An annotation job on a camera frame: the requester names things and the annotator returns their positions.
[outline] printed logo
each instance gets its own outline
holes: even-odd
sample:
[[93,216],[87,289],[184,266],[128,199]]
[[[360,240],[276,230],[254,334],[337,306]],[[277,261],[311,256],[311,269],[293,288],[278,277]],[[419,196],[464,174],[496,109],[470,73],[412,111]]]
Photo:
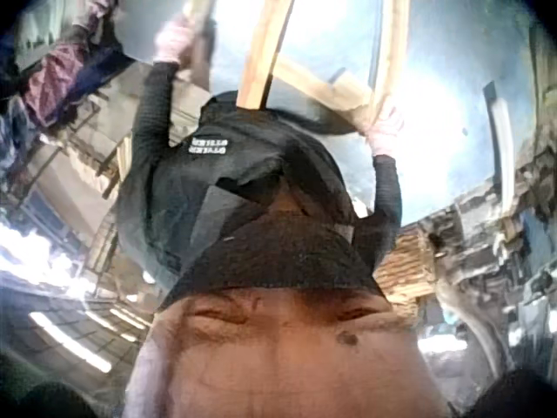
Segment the printed logo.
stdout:
[[193,139],[190,154],[226,154],[228,139]]

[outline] person's left hand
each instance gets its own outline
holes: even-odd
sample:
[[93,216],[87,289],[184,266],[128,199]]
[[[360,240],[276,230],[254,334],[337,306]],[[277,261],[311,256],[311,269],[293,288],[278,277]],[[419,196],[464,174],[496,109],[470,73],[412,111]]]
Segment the person's left hand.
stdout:
[[167,22],[155,38],[156,63],[182,64],[184,54],[192,47],[195,31],[191,22],[183,15]]

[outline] black sleeve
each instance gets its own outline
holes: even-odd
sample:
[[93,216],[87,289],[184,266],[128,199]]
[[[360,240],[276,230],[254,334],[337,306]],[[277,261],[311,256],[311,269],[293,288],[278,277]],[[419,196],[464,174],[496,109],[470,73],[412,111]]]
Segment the black sleeve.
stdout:
[[394,248],[402,219],[399,175],[394,158],[378,155],[375,167],[375,209],[373,215],[358,219],[353,245],[366,264],[375,271]]
[[144,95],[132,129],[131,165],[142,165],[168,149],[172,80],[177,64],[155,63],[145,80]]

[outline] person's right hand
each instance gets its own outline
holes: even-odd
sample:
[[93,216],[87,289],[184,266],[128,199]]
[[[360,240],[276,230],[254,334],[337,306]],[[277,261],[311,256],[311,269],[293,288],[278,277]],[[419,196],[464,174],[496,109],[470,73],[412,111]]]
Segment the person's right hand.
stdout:
[[195,31],[191,22],[183,15],[167,22],[155,38],[156,63],[182,64],[186,51],[193,45]]
[[399,134],[403,127],[402,113],[397,109],[393,97],[387,96],[375,123],[365,126],[363,130],[373,156],[388,155],[396,158]]

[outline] stack of wood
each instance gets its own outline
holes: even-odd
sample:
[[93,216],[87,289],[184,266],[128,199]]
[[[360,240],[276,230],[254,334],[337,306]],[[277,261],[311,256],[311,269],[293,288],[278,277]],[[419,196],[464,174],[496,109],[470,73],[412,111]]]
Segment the stack of wood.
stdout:
[[405,228],[374,274],[397,310],[414,313],[416,300],[434,292],[433,249],[417,226]]

